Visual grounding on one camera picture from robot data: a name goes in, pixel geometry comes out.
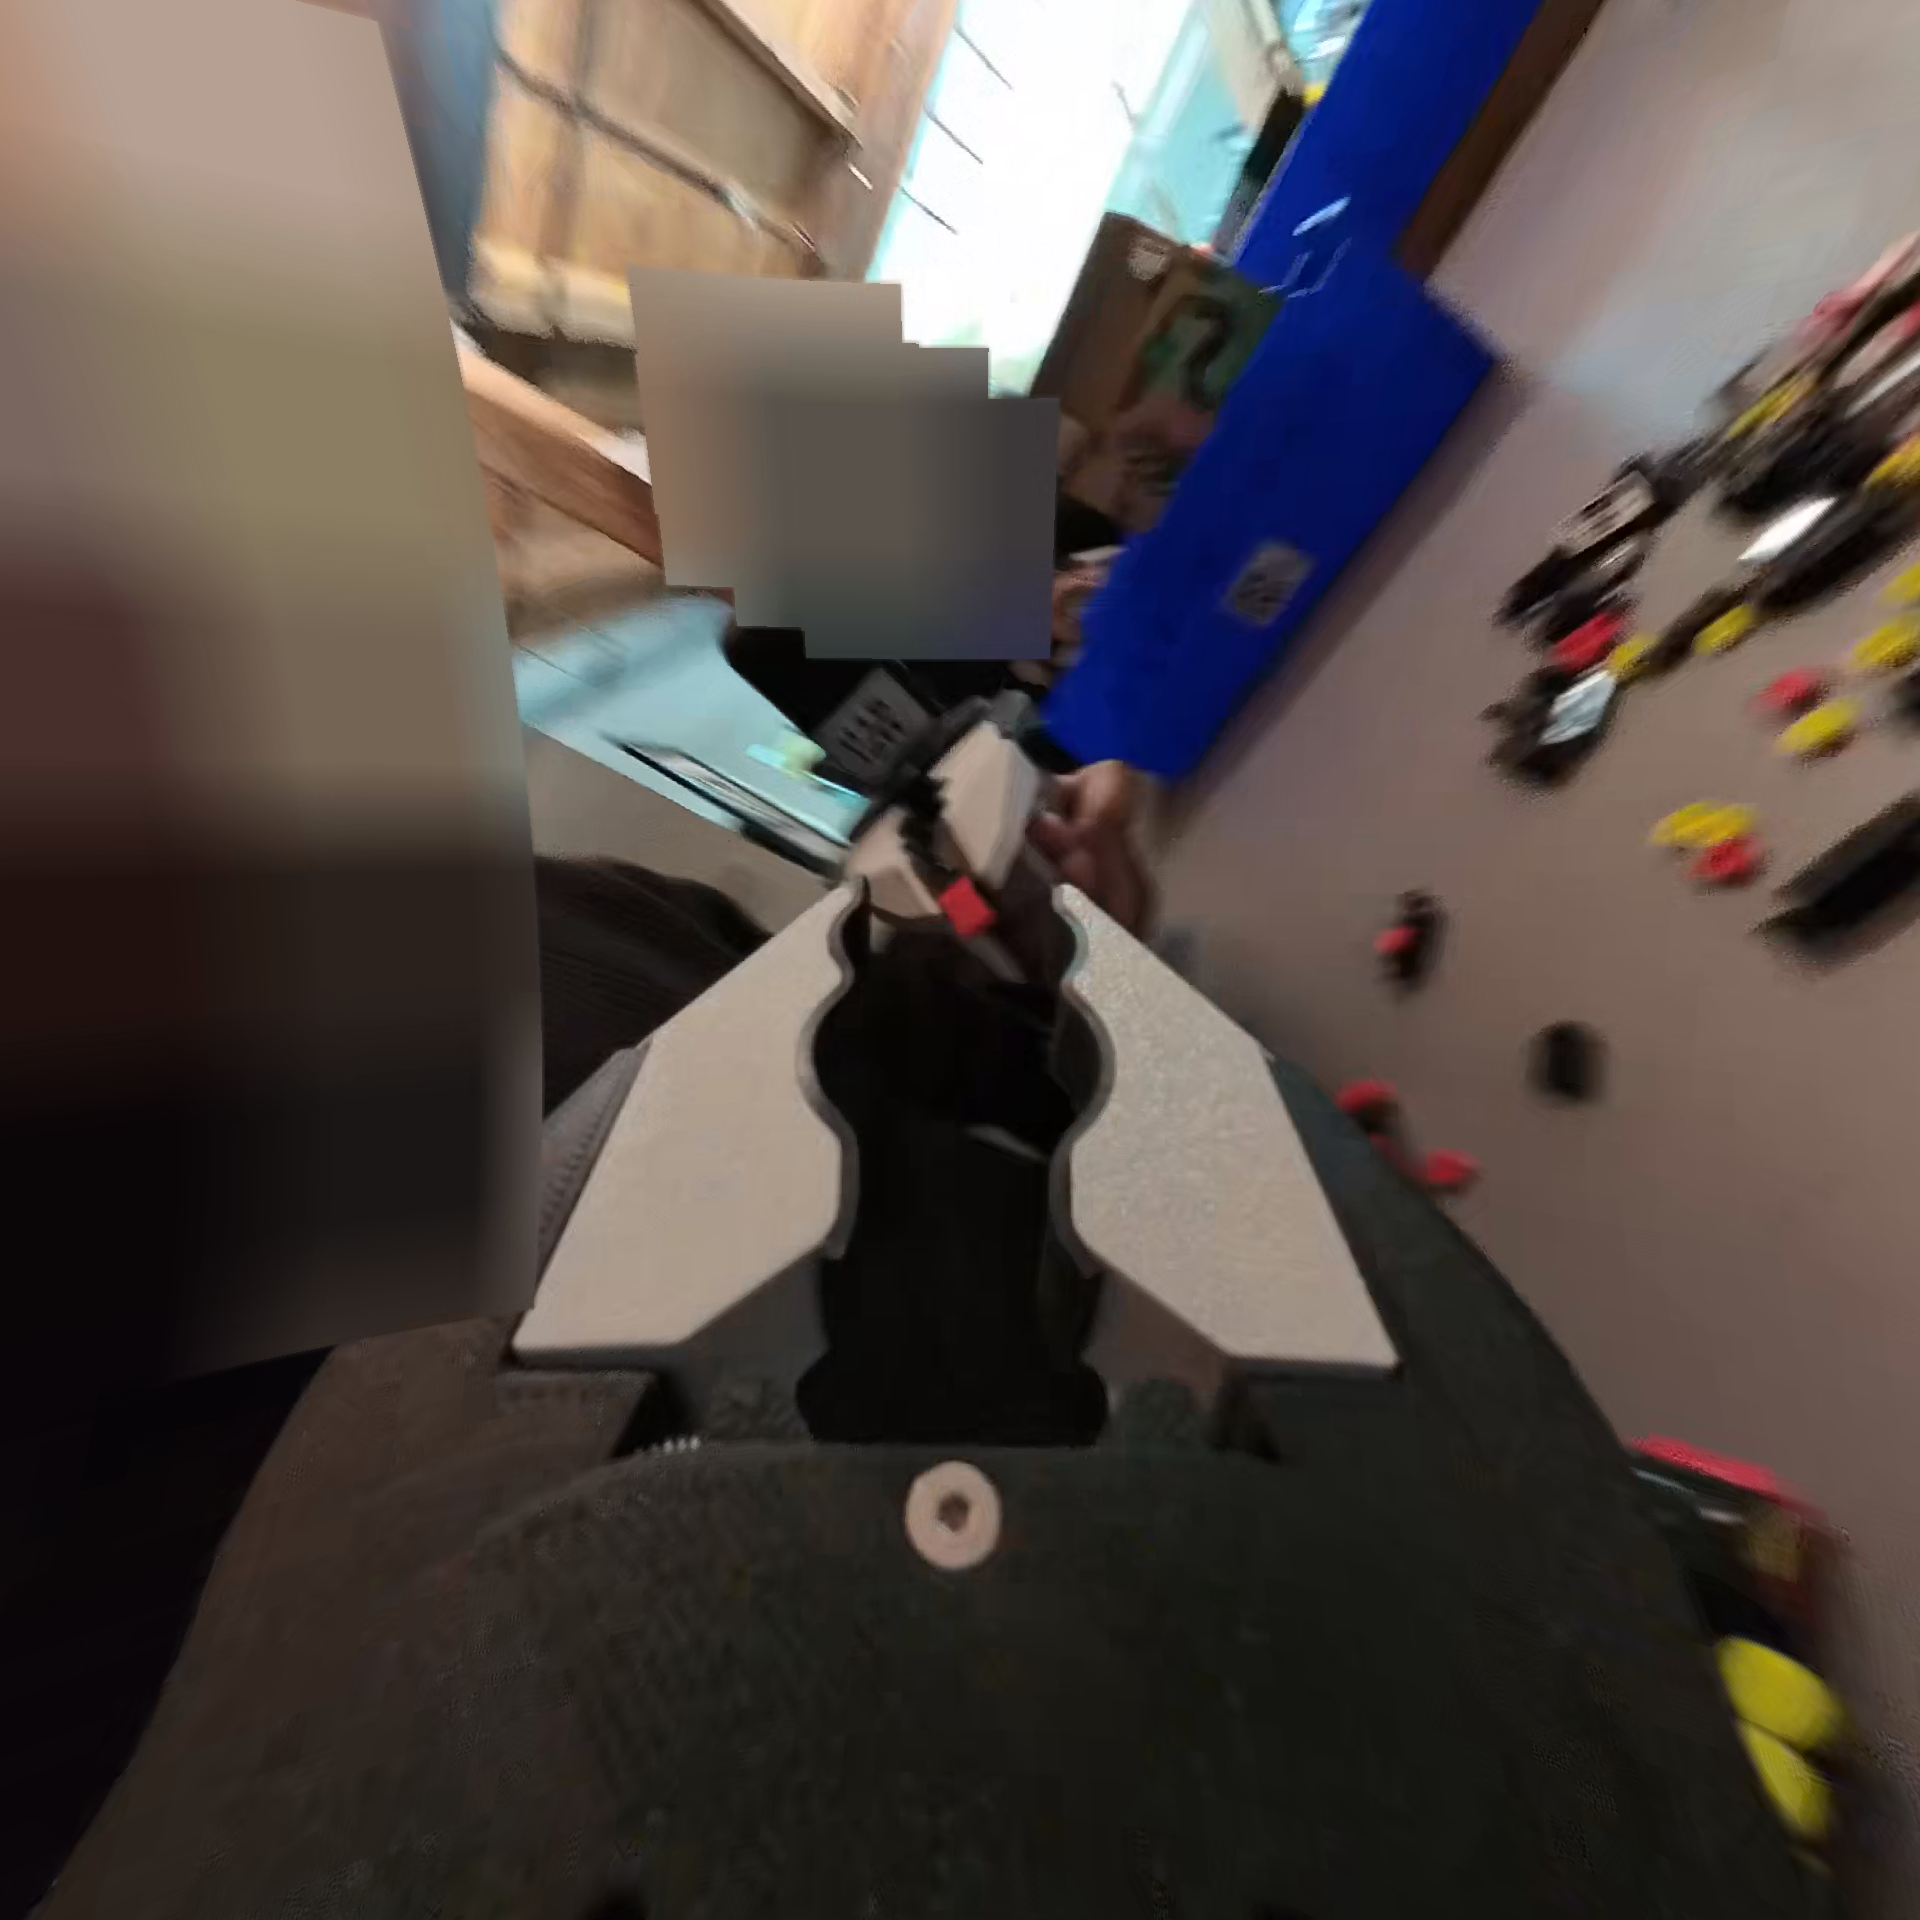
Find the wooden ceiling beam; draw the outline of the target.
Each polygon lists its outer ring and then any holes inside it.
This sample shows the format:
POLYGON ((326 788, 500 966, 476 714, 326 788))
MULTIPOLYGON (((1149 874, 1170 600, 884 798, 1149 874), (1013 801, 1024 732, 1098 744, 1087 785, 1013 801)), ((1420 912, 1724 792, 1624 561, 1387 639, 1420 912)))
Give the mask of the wooden ceiling beam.
POLYGON ((546 509, 658 569, 653 487, 622 441, 491 360, 461 326, 451 335, 495 557, 512 552, 531 509, 546 509))

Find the yellow black lego car model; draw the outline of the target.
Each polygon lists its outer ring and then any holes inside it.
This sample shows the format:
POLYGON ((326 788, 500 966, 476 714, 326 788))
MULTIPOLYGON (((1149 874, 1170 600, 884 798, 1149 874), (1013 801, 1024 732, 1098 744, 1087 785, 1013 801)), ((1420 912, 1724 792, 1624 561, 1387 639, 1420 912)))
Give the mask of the yellow black lego car model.
POLYGON ((1797 1860, 1828 1878, 1855 1743, 1822 1647, 1832 1532, 1759 1463, 1669 1436, 1624 1450, 1696 1606, 1759 1790, 1797 1860))

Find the open printed cardboard box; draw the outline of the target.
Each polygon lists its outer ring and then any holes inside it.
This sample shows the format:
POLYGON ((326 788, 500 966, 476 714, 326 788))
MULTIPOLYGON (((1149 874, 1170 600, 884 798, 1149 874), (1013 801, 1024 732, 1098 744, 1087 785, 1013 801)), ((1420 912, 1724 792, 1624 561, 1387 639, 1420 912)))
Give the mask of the open printed cardboard box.
POLYGON ((1104 213, 1024 390, 1058 406, 1063 501, 1147 533, 1282 306, 1213 250, 1104 213))

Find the pile of lego pieces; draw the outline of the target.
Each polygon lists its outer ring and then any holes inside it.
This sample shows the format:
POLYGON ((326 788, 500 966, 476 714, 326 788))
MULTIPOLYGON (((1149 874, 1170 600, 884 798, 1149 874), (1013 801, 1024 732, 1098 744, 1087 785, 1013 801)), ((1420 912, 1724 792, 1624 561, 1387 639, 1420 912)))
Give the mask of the pile of lego pieces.
POLYGON ((1845 600, 1879 621, 1750 697, 1786 760, 1870 728, 1915 741, 1918 245, 1896 237, 1711 396, 1698 432, 1622 461, 1494 606, 1528 666, 1482 712, 1506 781, 1567 783, 1637 688, 1845 600))

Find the person's left hand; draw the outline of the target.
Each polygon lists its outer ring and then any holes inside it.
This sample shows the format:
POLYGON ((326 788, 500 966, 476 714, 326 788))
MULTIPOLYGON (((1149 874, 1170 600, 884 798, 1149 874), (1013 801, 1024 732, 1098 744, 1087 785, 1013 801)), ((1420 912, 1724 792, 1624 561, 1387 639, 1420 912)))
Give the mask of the person's left hand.
POLYGON ((1140 781, 1131 765, 1104 759, 1056 775, 1027 844, 1115 922, 1149 930, 1155 885, 1135 845, 1140 781))

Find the blue storage bin with tag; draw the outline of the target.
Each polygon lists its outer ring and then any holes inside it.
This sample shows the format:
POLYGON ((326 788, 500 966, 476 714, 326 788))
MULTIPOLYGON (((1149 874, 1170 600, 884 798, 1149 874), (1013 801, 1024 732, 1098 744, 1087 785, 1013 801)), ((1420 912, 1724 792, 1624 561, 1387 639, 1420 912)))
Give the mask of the blue storage bin with tag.
POLYGON ((1084 613, 1042 727, 1074 760, 1192 775, 1494 370, 1389 253, 1286 293, 1159 524, 1084 613))

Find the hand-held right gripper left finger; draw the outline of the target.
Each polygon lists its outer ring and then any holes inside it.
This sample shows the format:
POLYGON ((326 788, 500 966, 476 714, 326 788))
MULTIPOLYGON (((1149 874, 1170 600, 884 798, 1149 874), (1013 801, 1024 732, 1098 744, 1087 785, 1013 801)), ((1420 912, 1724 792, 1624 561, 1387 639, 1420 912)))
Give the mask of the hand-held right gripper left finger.
POLYGON ((856 1146, 815 1046, 869 892, 839 881, 640 1048, 515 1352, 824 1352, 856 1146))

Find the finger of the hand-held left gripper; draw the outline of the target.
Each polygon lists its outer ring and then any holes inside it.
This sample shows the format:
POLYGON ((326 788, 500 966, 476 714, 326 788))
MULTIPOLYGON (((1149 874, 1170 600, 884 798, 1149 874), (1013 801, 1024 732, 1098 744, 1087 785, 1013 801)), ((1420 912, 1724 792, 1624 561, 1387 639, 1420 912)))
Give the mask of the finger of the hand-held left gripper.
POLYGON ((968 728, 918 780, 918 900, 959 880, 994 902, 1044 892, 1047 861, 1029 826, 1047 798, 1042 770, 998 728, 968 728))
POLYGON ((847 849, 847 881, 867 888, 869 910, 892 922, 943 919, 943 830, 926 817, 874 817, 847 849))

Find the red and black lego piece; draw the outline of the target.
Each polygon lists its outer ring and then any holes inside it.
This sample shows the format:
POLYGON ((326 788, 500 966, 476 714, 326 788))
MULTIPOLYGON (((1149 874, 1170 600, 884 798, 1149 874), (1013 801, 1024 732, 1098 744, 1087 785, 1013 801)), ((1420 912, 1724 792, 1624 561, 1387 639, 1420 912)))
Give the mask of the red and black lego piece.
POLYGON ((1430 975, 1447 934, 1447 912, 1427 892, 1403 892, 1394 919, 1375 934, 1375 965, 1399 992, 1420 989, 1430 975))

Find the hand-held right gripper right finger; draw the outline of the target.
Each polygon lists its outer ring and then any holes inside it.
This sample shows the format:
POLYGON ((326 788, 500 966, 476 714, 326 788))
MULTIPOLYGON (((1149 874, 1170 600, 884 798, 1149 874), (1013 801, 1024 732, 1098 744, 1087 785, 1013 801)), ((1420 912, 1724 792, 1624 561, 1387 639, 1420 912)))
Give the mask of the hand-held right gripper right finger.
POLYGON ((1082 888, 1050 1065, 1052 1309, 1098 1376, 1391 1376, 1402 1354, 1260 1042, 1082 888))

